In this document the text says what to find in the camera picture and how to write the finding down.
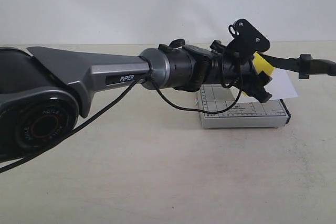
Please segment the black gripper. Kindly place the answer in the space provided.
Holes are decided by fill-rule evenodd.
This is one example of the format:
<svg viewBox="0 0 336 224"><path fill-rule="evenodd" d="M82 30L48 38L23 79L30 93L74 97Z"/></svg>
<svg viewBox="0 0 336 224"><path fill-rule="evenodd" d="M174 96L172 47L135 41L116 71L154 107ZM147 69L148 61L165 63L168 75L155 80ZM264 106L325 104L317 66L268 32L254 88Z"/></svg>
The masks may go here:
<svg viewBox="0 0 336 224"><path fill-rule="evenodd" d="M207 84L220 84L224 88L240 88L245 85L245 93L255 98L260 103L266 103L271 94L264 88L272 77L264 71L257 73L251 60L240 65L238 70L238 59L226 57L214 57L207 72Z"/></svg>

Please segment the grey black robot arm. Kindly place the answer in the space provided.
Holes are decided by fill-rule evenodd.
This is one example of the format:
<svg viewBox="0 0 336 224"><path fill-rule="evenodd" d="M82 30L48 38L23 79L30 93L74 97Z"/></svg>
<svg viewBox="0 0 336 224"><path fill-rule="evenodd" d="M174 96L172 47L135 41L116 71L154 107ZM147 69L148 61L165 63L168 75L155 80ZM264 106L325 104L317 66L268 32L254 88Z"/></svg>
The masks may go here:
<svg viewBox="0 0 336 224"><path fill-rule="evenodd" d="M42 46L1 48L1 161L28 159L58 145L86 118L97 92L136 84L149 90L196 92L204 84L235 87L269 99L253 66L254 50L234 39L210 50L183 39L137 56Z"/></svg>

